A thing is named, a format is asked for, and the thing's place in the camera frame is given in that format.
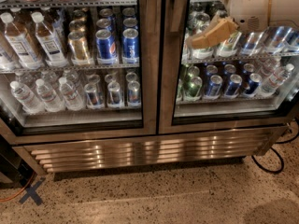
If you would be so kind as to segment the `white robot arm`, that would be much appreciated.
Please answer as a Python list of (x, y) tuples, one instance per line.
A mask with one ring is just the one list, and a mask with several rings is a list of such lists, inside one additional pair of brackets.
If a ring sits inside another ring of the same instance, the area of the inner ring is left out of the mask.
[(299, 29), (299, 0), (217, 0), (224, 4), (228, 16), (215, 15), (200, 34), (186, 40), (191, 49), (213, 47), (234, 32), (263, 32), (268, 27)]

